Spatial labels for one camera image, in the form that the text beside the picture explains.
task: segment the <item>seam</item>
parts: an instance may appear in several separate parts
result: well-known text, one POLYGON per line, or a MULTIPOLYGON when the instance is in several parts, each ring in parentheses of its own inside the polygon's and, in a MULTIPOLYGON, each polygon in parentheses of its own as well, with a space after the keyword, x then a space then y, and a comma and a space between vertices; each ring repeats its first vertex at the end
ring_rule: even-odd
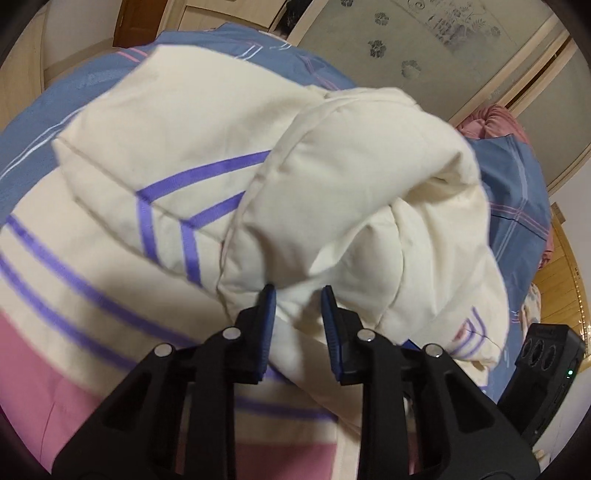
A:
POLYGON ((51 414, 53 413, 53 408, 56 406, 56 402, 53 401, 51 404, 51 408, 49 410, 49 414, 47 415, 47 421, 45 422, 45 427, 43 428, 43 435, 41 435, 41 446, 39 447, 39 458, 38 460, 41 461, 41 455, 43 454, 43 445, 45 444, 45 435, 47 433, 47 428, 49 426, 49 420, 51 419, 51 414))

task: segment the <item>wooden cabinet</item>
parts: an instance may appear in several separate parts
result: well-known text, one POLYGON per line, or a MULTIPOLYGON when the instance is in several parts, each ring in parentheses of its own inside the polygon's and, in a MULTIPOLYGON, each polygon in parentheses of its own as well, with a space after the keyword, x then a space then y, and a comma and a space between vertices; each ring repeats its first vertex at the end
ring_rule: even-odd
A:
POLYGON ((233 22, 272 30, 286 0, 168 0, 172 12, 163 20, 166 30, 207 30, 233 22))
POLYGON ((168 0, 123 0, 113 37, 114 47, 135 47, 156 39, 168 0))
POLYGON ((269 28, 285 0, 187 0, 187 6, 269 28))

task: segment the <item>wooden wall panel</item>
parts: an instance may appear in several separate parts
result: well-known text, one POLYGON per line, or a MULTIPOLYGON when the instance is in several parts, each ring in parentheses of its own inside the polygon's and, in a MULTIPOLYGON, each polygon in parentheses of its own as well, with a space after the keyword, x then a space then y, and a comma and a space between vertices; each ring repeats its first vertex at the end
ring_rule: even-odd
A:
MULTIPOLYGON (((534 279, 542 295, 541 321, 570 326, 585 341, 587 358, 591 359, 591 325, 583 280, 569 241, 554 216, 551 234, 554 235, 554 255, 534 279)), ((582 369, 589 366, 591 360, 584 362, 582 369)))

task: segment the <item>white stripe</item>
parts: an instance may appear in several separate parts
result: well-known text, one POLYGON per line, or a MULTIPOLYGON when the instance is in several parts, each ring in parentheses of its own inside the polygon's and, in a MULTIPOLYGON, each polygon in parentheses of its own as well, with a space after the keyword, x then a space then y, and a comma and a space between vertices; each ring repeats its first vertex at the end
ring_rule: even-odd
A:
POLYGON ((255 46, 253 45, 251 48, 249 48, 246 52, 241 53, 240 55, 234 57, 235 59, 239 59, 240 57, 243 57, 244 55, 246 55, 248 52, 250 52, 255 46))
POLYGON ((51 127, 47 128, 47 129, 46 129, 44 132, 42 132, 42 133, 40 133, 39 135, 37 135, 37 137, 35 138, 35 140, 33 140, 31 143, 29 143, 29 144, 28 144, 28 145, 25 147, 25 149, 24 149, 22 152, 20 152, 20 153, 19 153, 19 154, 18 154, 18 155, 17 155, 15 158, 13 158, 13 159, 12 159, 12 160, 11 160, 11 161, 8 163, 8 165, 6 165, 6 167, 4 167, 4 170, 2 171, 2 174, 1 174, 1 176, 0 176, 0 180, 2 180, 2 178, 4 178, 4 175, 5 175, 5 173, 7 173, 7 169, 9 169, 13 163, 15 163, 16 161, 18 161, 18 160, 19 160, 19 157, 20 157, 20 156, 22 156, 22 155, 24 155, 24 154, 28 155, 28 153, 27 153, 27 150, 28 150, 28 149, 29 149, 29 148, 30 148, 30 147, 31 147, 31 146, 32 146, 32 145, 33 145, 33 144, 34 144, 34 143, 35 143, 37 140, 39 140, 39 139, 40 139, 40 138, 41 138, 43 135, 45 135, 46 133, 48 133, 50 130, 54 129, 55 127, 59 127, 60 125, 63 125, 65 122, 67 122, 67 121, 68 121, 68 120, 69 120, 69 119, 72 117, 72 115, 75 115, 75 114, 77 114, 77 113, 78 113, 80 110, 82 110, 83 108, 84 108, 84 107, 82 106, 82 107, 80 107, 80 108, 78 108, 78 109, 74 110, 72 113, 68 114, 68 115, 67 115, 67 116, 66 116, 66 117, 65 117, 65 118, 64 118, 64 119, 63 119, 61 122, 59 122, 58 124, 55 124, 55 125, 53 125, 53 126, 51 126, 51 127))
POLYGON ((4 179, 4 177, 6 175, 8 175, 14 168, 18 167, 22 162, 24 162, 27 157, 29 155, 31 155, 35 150, 41 148, 43 145, 45 145, 47 142, 49 142, 49 140, 51 140, 53 137, 55 137, 58 133, 60 133, 61 130, 58 130, 57 132, 53 132, 49 137, 47 137, 44 141, 38 143, 37 145, 35 145, 33 148, 31 148, 30 150, 27 151, 26 155, 23 156, 23 158, 21 158, 18 162, 16 162, 14 165, 10 166, 9 169, 7 169, 4 173, 2 173, 2 175, 0 175, 0 181, 2 181, 4 179))
POLYGON ((249 57, 244 58, 243 60, 250 60, 251 58, 253 58, 257 53, 259 53, 262 50, 262 47, 259 47, 257 51, 255 51, 252 55, 250 55, 249 57))
POLYGON ((291 47, 291 44, 288 42, 283 42, 283 45, 279 45, 278 47, 270 47, 269 50, 280 50, 283 47, 285 47, 286 45, 289 45, 291 47))

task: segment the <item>purple stripe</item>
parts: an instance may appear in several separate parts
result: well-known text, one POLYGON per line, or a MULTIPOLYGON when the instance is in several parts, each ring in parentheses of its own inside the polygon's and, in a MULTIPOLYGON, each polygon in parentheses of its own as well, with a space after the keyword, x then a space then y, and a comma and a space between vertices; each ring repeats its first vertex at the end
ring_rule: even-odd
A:
POLYGON ((164 197, 169 193, 176 192, 177 190, 199 181, 263 163, 269 152, 270 151, 252 153, 241 157, 210 163, 209 165, 191 168, 190 170, 185 170, 166 179, 157 181, 156 183, 139 190, 137 193, 148 203, 152 203, 160 197, 164 197))
POLYGON ((22 225, 14 215, 8 217, 6 224, 19 238, 23 246, 25 246, 26 249, 39 260, 39 262, 66 282, 72 290, 78 292, 88 301, 94 303, 101 310, 110 313, 122 322, 131 325, 148 335, 172 343, 175 346, 184 348, 196 344, 195 340, 163 328, 156 323, 150 322, 121 305, 118 305, 109 297, 95 290, 88 282, 86 282, 86 280, 79 277, 73 270, 63 264, 52 252, 42 245, 41 242, 25 229, 24 225, 22 225))
POLYGON ((150 205, 141 198, 138 198, 138 222, 139 234, 144 247, 144 254, 151 261, 160 265, 158 251, 156 248, 156 238, 154 236, 154 224, 152 220, 152 209, 150 205))
POLYGON ((480 315, 478 315, 476 308, 472 307, 472 313, 474 314, 474 317, 476 317, 476 320, 478 321, 478 323, 480 324, 480 327, 482 328, 482 336, 480 337, 480 340, 478 341, 476 346, 472 350, 470 350, 466 355, 463 356, 464 358, 470 358, 472 355, 474 355, 480 349, 480 347, 484 343, 484 340, 486 338, 488 338, 488 336, 486 335, 486 325, 484 324, 484 322, 480 318, 480 315))
POLYGON ((294 385, 294 383, 289 378, 284 376, 281 372, 279 372, 279 370, 275 370, 275 368, 271 365, 267 367, 267 371, 265 372, 264 378, 274 380, 280 383, 285 383, 287 385, 294 385))
POLYGON ((197 215, 192 216, 190 219, 185 220, 188 225, 194 229, 203 228, 212 222, 222 218, 224 215, 233 212, 238 208, 240 200, 244 196, 245 192, 234 195, 234 197, 228 198, 223 202, 217 203, 214 206, 199 212, 197 215))
POLYGON ((132 369, 135 362, 129 358, 118 355, 109 348, 85 335, 57 312, 51 310, 37 295, 24 283, 18 274, 5 262, 0 254, 0 271, 4 274, 7 282, 26 301, 37 314, 53 328, 69 337, 74 343, 92 352, 106 362, 122 369, 132 369))
MULTIPOLYGON (((0 254, 0 272, 3 273, 12 288, 42 319, 70 338, 75 344, 87 349, 97 357, 102 358, 121 370, 130 371, 137 365, 137 363, 131 358, 119 355, 113 350, 101 345, 96 340, 88 337, 88 335, 71 325, 63 316, 49 308, 43 300, 19 278, 18 274, 4 260, 2 254, 0 254)), ((336 420, 335 416, 326 410, 307 410, 304 408, 285 407, 282 405, 262 403, 244 397, 236 397, 235 406, 238 410, 256 415, 269 415, 299 420, 336 420)))
POLYGON ((284 419, 324 421, 337 421, 338 419, 336 415, 323 408, 293 408, 283 405, 263 403, 246 397, 236 397, 234 399, 234 405, 236 408, 247 413, 281 417, 284 419))
POLYGON ((476 333, 474 330, 476 330, 476 328, 474 327, 474 324, 472 323, 472 321, 470 319, 466 319, 466 322, 468 322, 470 324, 470 328, 471 328, 471 330, 468 330, 469 331, 469 335, 468 335, 468 337, 458 347, 454 348, 449 353, 450 355, 457 355, 458 352, 460 350, 462 350, 462 348, 464 348, 474 338, 474 335, 476 333))
POLYGON ((199 268, 199 255, 195 233, 190 225, 181 222, 181 239, 183 241, 183 254, 185 259, 185 271, 189 281, 201 285, 201 269, 199 268))

